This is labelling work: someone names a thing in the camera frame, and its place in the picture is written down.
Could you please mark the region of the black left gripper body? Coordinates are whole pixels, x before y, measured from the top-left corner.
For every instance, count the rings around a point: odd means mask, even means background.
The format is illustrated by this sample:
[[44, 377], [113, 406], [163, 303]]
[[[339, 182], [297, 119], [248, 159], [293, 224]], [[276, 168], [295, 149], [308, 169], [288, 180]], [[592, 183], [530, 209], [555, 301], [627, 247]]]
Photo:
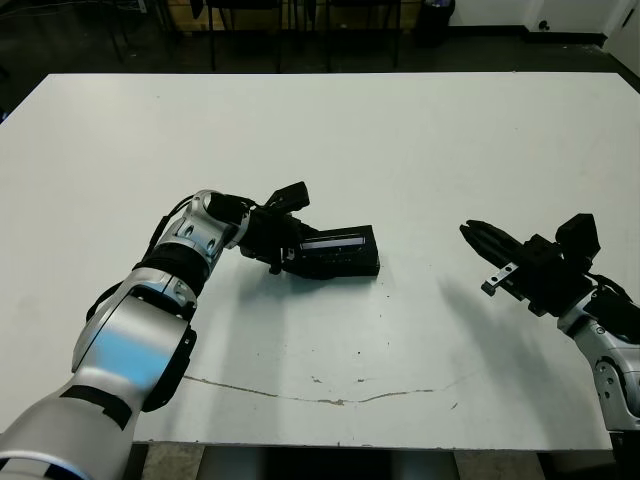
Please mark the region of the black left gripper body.
[[302, 238], [301, 224], [290, 214], [256, 207], [250, 212], [247, 230], [239, 241], [240, 252], [244, 257], [268, 264], [271, 274], [279, 274], [283, 251], [293, 248]]

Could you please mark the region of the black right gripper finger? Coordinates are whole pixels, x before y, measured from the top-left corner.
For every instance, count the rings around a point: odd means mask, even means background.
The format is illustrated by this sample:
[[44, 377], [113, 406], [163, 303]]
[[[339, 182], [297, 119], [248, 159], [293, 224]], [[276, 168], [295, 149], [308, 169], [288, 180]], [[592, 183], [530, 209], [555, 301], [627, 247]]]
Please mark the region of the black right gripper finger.
[[513, 260], [518, 241], [494, 226], [460, 226], [465, 241], [483, 259], [494, 266], [506, 266]]
[[465, 239], [479, 255], [507, 255], [522, 244], [508, 233], [480, 220], [468, 220]]

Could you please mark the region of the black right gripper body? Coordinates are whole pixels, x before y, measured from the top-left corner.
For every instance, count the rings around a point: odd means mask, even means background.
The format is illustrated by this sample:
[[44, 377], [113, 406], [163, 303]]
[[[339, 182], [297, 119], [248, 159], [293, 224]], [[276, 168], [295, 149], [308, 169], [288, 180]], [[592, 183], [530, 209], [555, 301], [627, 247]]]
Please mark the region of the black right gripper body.
[[592, 282], [562, 256], [560, 246], [534, 234], [514, 252], [495, 289], [502, 288], [519, 301], [528, 300], [537, 316], [562, 316], [593, 290]]

